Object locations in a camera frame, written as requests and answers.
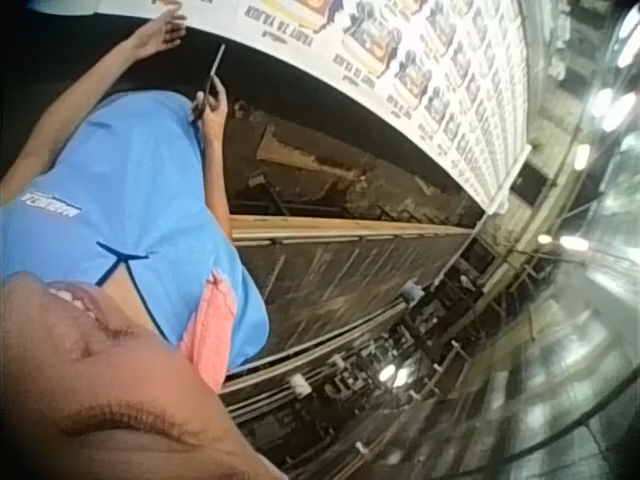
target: blue shirt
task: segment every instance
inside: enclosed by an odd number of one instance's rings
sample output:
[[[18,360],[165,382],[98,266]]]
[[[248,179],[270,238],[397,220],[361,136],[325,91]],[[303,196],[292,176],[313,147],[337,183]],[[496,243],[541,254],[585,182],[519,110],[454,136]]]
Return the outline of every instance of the blue shirt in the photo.
[[[119,95],[79,127],[55,167],[2,208],[2,277],[101,285],[120,264],[154,323],[176,346],[207,277],[237,302],[229,367],[268,335],[260,292],[205,205],[190,102],[175,93]]]

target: advertisement banner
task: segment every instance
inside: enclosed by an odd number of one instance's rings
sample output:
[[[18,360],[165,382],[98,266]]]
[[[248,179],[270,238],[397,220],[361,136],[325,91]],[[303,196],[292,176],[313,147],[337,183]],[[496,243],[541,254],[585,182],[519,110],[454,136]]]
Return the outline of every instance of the advertisement banner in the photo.
[[[183,10],[190,26],[288,62],[369,108],[488,209],[526,141],[516,1],[183,0]],[[153,17],[161,8],[103,0],[99,12]]]

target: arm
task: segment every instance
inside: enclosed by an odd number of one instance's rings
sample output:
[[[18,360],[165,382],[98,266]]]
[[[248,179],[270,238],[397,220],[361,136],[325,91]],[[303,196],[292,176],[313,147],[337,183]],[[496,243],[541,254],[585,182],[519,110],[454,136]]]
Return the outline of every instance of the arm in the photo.
[[[178,15],[180,5],[172,3],[176,6],[107,53],[45,111],[0,182],[0,204],[11,201],[35,177],[51,168],[82,120],[135,61],[180,43],[185,17]]]
[[[218,100],[209,97],[202,116],[202,137],[204,147],[204,188],[205,202],[218,221],[225,235],[231,238],[231,215],[227,192],[224,186],[224,160],[222,142],[224,124],[227,119],[227,95],[217,77],[213,78],[218,91]],[[196,102],[203,101],[201,93]]]

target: eye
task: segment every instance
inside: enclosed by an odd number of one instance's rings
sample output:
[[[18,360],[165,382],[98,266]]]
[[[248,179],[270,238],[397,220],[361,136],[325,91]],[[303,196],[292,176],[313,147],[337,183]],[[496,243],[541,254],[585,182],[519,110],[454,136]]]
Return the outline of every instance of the eye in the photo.
[[[60,431],[69,438],[109,430],[133,430],[158,435],[185,445],[193,438],[167,412],[139,403],[109,403],[78,410],[60,420]]]

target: ceiling light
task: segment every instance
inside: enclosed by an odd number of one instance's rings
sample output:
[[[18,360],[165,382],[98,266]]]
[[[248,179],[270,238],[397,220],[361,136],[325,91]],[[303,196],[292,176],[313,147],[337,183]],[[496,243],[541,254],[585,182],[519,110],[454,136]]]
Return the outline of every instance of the ceiling light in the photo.
[[[631,38],[627,41],[627,44],[620,52],[620,56],[618,57],[618,67],[625,68],[633,62],[636,54],[640,50],[640,26],[637,26],[636,29],[631,34]]]
[[[586,252],[589,250],[589,241],[581,237],[573,237],[565,235],[560,237],[560,245],[567,250],[574,250],[576,252]]]
[[[396,375],[396,381],[393,382],[394,388],[401,387],[409,380],[409,369],[401,368],[398,370],[398,375]]]
[[[629,115],[634,103],[636,103],[636,94],[634,92],[627,93],[616,100],[602,119],[602,129],[605,132],[613,132],[618,128]]]
[[[551,242],[553,242],[553,237],[551,235],[547,235],[546,233],[538,235],[538,243],[540,245],[547,245]]]
[[[613,100],[613,90],[610,88],[603,88],[595,94],[591,101],[591,114],[599,118],[606,113]]]
[[[573,168],[576,170],[584,170],[589,163],[589,154],[591,153],[591,146],[588,143],[578,145],[576,148],[576,158],[573,161]]]
[[[640,5],[636,5],[627,13],[620,30],[618,30],[618,38],[626,38],[638,23],[640,23]]]
[[[380,372],[380,375],[378,375],[378,378],[380,379],[381,382],[386,382],[393,376],[394,373],[396,373],[395,365],[387,365],[382,369],[382,371]]]

